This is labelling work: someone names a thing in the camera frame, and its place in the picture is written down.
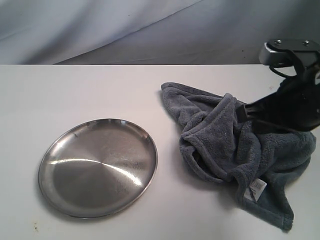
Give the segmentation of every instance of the towel tag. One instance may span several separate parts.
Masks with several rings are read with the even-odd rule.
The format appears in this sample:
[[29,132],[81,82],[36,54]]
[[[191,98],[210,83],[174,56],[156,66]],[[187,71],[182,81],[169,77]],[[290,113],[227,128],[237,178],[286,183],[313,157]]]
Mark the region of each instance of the towel tag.
[[251,197],[251,193],[250,193],[250,189],[247,188],[244,192],[244,197],[246,199],[249,199],[251,201],[258,201],[262,192],[265,190],[267,186],[267,183],[262,181],[261,179],[257,178],[255,179],[252,183],[250,183],[250,186],[249,188],[251,189],[252,191],[252,194],[254,196],[254,199]]

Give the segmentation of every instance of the white table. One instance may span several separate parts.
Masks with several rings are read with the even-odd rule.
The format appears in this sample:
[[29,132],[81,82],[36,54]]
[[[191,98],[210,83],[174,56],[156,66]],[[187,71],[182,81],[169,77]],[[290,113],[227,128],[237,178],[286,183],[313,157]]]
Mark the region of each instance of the white table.
[[[252,102],[274,92],[281,80],[261,65],[0,66],[0,239],[317,239],[319,142],[305,173],[286,188],[295,219],[292,230],[283,233],[239,209],[233,189],[202,182],[186,171],[177,124],[161,102],[164,82],[218,95],[229,92]],[[94,220],[64,216],[39,194],[40,161],[65,131],[101,118],[125,119],[149,132],[158,150],[155,178],[119,214]],[[320,129],[314,134],[320,136]]]

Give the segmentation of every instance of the towel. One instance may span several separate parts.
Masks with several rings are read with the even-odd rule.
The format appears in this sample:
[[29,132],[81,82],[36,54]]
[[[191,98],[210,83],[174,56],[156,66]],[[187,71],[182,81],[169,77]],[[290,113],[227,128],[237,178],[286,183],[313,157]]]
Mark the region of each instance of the towel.
[[207,182],[237,181],[235,199],[243,209],[289,231],[294,213],[285,185],[307,168],[314,135],[256,132],[255,122],[237,121],[235,110],[243,103],[229,93],[221,97],[173,82],[161,89],[166,110],[182,127],[179,147],[186,165]]

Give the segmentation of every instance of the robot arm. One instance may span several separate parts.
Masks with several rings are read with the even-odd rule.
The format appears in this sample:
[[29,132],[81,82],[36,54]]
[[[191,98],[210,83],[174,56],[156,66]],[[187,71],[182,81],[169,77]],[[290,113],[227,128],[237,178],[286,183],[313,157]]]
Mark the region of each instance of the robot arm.
[[[236,110],[239,122],[256,120],[287,131],[310,131],[320,125],[320,45],[314,41],[272,39],[259,60],[284,77],[279,89]],[[278,68],[293,66],[289,76]]]

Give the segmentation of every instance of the metal plate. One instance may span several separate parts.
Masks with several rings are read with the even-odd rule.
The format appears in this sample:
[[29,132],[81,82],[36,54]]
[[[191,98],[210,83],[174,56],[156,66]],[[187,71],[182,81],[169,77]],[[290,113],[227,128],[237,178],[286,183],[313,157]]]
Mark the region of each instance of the metal plate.
[[45,153],[40,190],[59,211],[78,218],[116,213],[149,186],[158,163],[150,135],[120,119],[100,119],[69,130]]

